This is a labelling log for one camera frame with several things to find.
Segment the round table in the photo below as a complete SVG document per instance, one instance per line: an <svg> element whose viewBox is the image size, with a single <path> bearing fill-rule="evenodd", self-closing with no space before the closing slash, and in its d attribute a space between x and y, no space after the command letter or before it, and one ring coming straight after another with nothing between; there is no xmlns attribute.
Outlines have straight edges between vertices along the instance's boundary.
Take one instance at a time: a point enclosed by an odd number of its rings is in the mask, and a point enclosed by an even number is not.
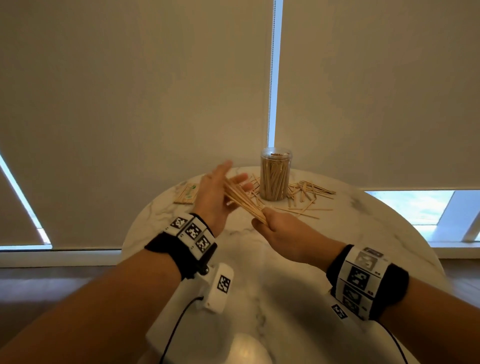
<svg viewBox="0 0 480 364"><path fill-rule="evenodd" d="M229 176L242 172L259 176L260 168L234 168ZM185 183L200 177L166 190L140 212L123 243L122 259L141 250L179 212L191 209L173 200ZM333 211L311 211L319 219L300 216L302 221L330 238L378 250L412 276L450 291L431 247L390 207L346 183L292 170L290 182L301 180L336 191L333 200L319 197L312 206ZM287 208L286 201L269 205ZM168 350L172 363L403 363L377 323L353 320L349 326L339 320L329 303L331 285L325 274L281 257L253 229L251 219L241 208L231 214L210 261L224 262L235 272L224 312L189 308ZM183 281L148 331L147 339L158 352L199 287L196 279ZM417 363L409 352L406 356Z"/></svg>

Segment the wristband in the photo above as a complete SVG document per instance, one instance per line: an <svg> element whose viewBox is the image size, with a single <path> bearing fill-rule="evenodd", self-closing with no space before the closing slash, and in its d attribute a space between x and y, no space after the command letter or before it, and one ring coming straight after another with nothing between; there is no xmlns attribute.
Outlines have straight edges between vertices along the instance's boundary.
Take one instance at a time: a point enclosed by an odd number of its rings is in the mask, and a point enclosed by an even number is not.
<svg viewBox="0 0 480 364"><path fill-rule="evenodd" d="M403 299L408 272L371 248L347 245L328 267L330 293L362 320L378 320L387 306Z"/></svg>
<svg viewBox="0 0 480 364"><path fill-rule="evenodd" d="M151 252L170 255L182 280L193 279L196 272L205 274L216 248L215 238L200 216L186 213L178 214L145 246Z"/></svg>

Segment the person's left hand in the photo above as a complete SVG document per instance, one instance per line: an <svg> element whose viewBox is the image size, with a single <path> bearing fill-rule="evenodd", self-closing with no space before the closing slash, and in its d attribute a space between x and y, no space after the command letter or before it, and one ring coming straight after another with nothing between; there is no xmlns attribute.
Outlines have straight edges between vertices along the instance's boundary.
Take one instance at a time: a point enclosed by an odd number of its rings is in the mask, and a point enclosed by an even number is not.
<svg viewBox="0 0 480 364"><path fill-rule="evenodd" d="M228 160L217 166L211 173L206 174L200 181L200 188L195 199L193 213L198 214L207 223L213 235L217 237L225 228L227 217L238 205L227 203L230 201L224 195L223 181L226 173L232 167L232 161ZM242 183L248 179L247 173L238 174L230 178L234 183ZM242 186L244 191L253 189L252 183Z"/></svg>

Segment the hand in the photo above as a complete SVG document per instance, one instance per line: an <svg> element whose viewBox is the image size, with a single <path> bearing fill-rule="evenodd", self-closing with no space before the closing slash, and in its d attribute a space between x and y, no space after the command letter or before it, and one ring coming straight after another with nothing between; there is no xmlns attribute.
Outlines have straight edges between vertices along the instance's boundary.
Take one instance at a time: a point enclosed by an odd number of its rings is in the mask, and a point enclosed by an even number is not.
<svg viewBox="0 0 480 364"><path fill-rule="evenodd" d="M252 225L282 257L326 271L345 244L329 239L289 213L264 208L268 226L254 218Z"/></svg>
<svg viewBox="0 0 480 364"><path fill-rule="evenodd" d="M200 188L195 199L193 213L198 214L207 223L213 235L217 237L225 228L227 217L238 205L230 203L225 196L223 181L226 173L232 167L230 160L217 166L211 173L206 174L200 181ZM234 183L242 183L248 179L247 173L238 174L230 178ZM253 189L253 184L246 183L242 186L244 191Z"/></svg>

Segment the beige blind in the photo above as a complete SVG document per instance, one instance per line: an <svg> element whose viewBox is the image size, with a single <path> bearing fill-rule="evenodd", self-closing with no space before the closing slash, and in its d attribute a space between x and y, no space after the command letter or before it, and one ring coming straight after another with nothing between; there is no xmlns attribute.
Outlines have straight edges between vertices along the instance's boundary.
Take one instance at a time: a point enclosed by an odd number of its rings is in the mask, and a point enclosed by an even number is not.
<svg viewBox="0 0 480 364"><path fill-rule="evenodd" d="M480 187L480 2L285 1L276 146L367 188Z"/></svg>
<svg viewBox="0 0 480 364"><path fill-rule="evenodd" d="M0 245L39 244L40 235L0 170Z"/></svg>
<svg viewBox="0 0 480 364"><path fill-rule="evenodd" d="M120 247L165 189L258 163L271 0L23 3L0 12L0 146L54 248Z"/></svg>

